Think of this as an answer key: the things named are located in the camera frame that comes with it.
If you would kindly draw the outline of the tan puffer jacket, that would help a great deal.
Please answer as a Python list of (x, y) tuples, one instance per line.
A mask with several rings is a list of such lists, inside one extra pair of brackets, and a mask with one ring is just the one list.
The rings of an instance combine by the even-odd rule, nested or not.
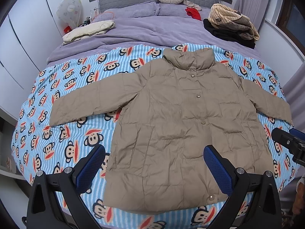
[(262, 174), (274, 167), (258, 113), (292, 121), (286, 101), (216, 61), (211, 48), (165, 49), (135, 72), (73, 90), (54, 102), (50, 125), (116, 110), (103, 202), (137, 214), (225, 200), (204, 148)]

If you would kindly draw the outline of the black clothes pile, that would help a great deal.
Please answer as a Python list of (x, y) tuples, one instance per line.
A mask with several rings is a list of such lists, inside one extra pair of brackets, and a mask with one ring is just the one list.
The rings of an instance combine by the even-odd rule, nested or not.
[(237, 42), (241, 44), (242, 46), (254, 49), (255, 48), (255, 41), (254, 39), (251, 40), (245, 40), (242, 39), (237, 33), (233, 31), (227, 31), (227, 30), (221, 30), (214, 28), (212, 24), (208, 21), (208, 19), (203, 19), (203, 25), (204, 28), (211, 33), (211, 35), (225, 40), (225, 41), (231, 41), (231, 42)]

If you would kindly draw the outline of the striped beige clothes pile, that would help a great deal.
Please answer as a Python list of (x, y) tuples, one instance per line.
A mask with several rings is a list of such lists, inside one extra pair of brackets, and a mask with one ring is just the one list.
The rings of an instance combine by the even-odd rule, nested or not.
[(244, 40), (259, 40), (258, 30), (246, 15), (220, 3), (212, 5), (208, 21), (214, 28), (235, 32)]

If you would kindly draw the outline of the dark framed window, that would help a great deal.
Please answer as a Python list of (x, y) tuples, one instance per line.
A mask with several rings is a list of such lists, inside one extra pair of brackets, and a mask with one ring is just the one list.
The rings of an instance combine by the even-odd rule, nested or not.
[(304, 45), (304, 18), (292, 0), (283, 0), (277, 26), (290, 39), (295, 39)]

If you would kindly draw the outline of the purple duvet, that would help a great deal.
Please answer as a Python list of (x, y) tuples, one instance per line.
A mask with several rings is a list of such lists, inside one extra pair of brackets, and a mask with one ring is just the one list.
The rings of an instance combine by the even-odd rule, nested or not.
[(82, 58), (138, 44), (161, 48), (186, 43), (204, 44), (238, 52), (246, 57), (261, 57), (255, 49), (213, 36), (204, 28), (202, 21), (193, 18), (152, 16), (119, 18), (114, 21), (114, 28), (105, 34), (92, 35), (66, 45), (61, 44), (47, 58), (47, 63), (55, 65), (72, 58)]

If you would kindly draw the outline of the red garment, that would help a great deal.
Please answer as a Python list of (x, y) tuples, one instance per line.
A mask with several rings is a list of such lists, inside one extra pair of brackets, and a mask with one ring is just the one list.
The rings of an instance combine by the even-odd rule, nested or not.
[(201, 21), (201, 15), (199, 13), (199, 11), (195, 8), (191, 8), (191, 7), (187, 7), (185, 9), (186, 13), (188, 16), (190, 16), (192, 19), (196, 19), (196, 20), (199, 20)]

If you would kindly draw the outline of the purple pillow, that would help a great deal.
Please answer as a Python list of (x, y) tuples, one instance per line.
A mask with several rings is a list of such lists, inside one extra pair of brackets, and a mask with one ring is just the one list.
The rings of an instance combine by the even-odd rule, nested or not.
[[(160, 3), (159, 6), (160, 6), (160, 11), (159, 11), (158, 16), (191, 18), (191, 16), (187, 15), (187, 12), (185, 11), (185, 9), (187, 8), (187, 6), (185, 6), (185, 5), (162, 4), (162, 3)], [(201, 19), (207, 19), (209, 13), (210, 13), (209, 8), (202, 8), (202, 10), (199, 11)]]

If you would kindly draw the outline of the cream folded garment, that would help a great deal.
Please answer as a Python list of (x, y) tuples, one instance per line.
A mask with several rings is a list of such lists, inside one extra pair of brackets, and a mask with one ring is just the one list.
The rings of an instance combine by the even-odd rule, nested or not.
[(114, 20), (99, 21), (78, 27), (63, 36), (63, 44), (70, 44), (93, 35), (102, 35), (114, 27)]

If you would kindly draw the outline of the white wardrobe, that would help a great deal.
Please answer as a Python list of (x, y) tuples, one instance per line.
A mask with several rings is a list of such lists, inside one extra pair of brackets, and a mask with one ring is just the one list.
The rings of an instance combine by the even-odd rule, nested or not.
[(19, 118), (47, 58), (62, 43), (47, 0), (17, 0), (1, 24), (1, 112)]

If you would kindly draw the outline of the covered standing fan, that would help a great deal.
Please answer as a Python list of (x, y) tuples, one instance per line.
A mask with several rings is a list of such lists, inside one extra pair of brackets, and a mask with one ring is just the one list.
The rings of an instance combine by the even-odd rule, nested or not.
[(82, 12), (81, 0), (63, 0), (58, 6), (56, 15), (72, 29), (78, 26)]

